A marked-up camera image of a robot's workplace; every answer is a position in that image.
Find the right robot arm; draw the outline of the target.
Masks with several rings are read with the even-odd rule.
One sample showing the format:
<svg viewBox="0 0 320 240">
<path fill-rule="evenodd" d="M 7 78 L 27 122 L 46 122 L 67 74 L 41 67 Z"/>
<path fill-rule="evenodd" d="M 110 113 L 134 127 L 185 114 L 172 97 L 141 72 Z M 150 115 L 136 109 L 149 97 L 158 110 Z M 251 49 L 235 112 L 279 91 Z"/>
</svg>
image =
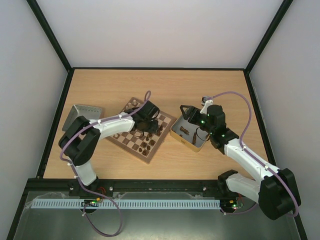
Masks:
<svg viewBox="0 0 320 240">
<path fill-rule="evenodd" d="M 279 169 L 252 152 L 240 137 L 227 127 L 222 106 L 206 101 L 202 109 L 181 105 L 183 119 L 207 133 L 215 149 L 240 164 L 251 176 L 246 178 L 235 170 L 218 177 L 218 191 L 229 196 L 239 193 L 259 205 L 271 220 L 283 215 L 295 217 L 301 199 L 295 176 L 289 169 Z"/>
</svg>

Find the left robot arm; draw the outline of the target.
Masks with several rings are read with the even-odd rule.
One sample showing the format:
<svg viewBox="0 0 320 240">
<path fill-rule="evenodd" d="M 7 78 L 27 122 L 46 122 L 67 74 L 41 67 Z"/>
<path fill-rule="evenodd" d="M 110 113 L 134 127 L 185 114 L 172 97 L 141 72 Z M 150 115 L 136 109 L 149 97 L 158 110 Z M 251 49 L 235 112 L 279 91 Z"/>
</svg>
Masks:
<svg viewBox="0 0 320 240">
<path fill-rule="evenodd" d="M 97 179 L 91 157 L 98 142 L 115 134 L 132 131 L 155 134 L 158 131 L 156 117 L 159 113 L 160 109 L 148 100 L 139 107 L 103 119 L 79 116 L 58 142 L 60 159 L 71 165 L 76 178 L 84 186 L 89 186 Z"/>
</svg>

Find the dark pieces in tin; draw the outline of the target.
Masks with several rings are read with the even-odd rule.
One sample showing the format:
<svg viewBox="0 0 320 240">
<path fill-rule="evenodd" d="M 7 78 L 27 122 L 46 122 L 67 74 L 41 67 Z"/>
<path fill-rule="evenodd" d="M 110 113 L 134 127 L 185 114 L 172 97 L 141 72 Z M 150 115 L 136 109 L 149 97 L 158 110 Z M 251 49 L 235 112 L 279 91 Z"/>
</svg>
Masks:
<svg viewBox="0 0 320 240">
<path fill-rule="evenodd" d="M 180 127 L 179 127 L 179 130 L 183 133 L 183 134 L 180 134 L 180 135 L 179 135 L 180 137 L 183 137 L 184 135 L 186 135 L 186 136 L 189 136 L 189 135 L 190 135 L 190 131 L 187 130 L 186 128 L 184 128 L 183 126 L 180 126 Z M 193 133 L 193 136 L 192 136 L 192 141 L 191 141 L 191 143 L 195 146 L 195 145 L 196 145 L 196 141 L 197 141 L 197 134 L 194 132 L 194 133 Z"/>
</svg>

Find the wooden chess board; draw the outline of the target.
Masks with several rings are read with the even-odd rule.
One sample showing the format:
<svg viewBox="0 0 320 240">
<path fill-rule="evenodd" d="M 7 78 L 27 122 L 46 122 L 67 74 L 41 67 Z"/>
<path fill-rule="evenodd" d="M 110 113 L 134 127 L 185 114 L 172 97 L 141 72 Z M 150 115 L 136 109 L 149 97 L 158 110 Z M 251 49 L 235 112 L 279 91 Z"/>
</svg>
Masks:
<svg viewBox="0 0 320 240">
<path fill-rule="evenodd" d="M 176 118 L 161 111 L 150 101 L 133 114 L 132 118 L 135 123 L 131 131 L 117 133 L 106 139 L 149 164 L 170 132 Z"/>
</svg>

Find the gold metal tin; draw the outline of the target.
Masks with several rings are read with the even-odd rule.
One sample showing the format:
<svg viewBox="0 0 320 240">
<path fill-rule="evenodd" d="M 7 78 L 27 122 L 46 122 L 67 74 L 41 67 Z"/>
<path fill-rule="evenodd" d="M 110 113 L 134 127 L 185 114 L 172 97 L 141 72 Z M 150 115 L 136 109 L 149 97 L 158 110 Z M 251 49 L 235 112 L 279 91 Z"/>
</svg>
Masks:
<svg viewBox="0 0 320 240">
<path fill-rule="evenodd" d="M 180 126 L 183 126 L 187 130 L 189 130 L 190 135 L 184 135 L 183 137 L 180 137 L 180 134 L 184 134 L 180 131 Z M 196 133 L 197 135 L 195 145 L 192 144 L 194 133 Z M 197 125 L 191 124 L 187 120 L 184 120 L 183 115 L 181 115 L 171 126 L 170 135 L 195 153 L 198 153 L 203 148 L 208 138 L 208 134 L 205 131 L 198 128 Z"/>
</svg>

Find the tin lid on table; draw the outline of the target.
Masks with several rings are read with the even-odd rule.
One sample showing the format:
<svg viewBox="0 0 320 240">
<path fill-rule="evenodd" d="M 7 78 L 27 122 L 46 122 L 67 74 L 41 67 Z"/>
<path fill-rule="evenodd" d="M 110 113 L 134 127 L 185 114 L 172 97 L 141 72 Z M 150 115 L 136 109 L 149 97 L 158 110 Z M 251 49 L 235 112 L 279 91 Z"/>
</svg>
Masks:
<svg viewBox="0 0 320 240">
<path fill-rule="evenodd" d="M 99 119 L 102 115 L 102 112 L 103 109 L 100 107 L 74 104 L 67 115 L 67 118 L 62 127 L 62 131 L 66 132 L 77 117 L 84 116 L 89 120 Z"/>
</svg>

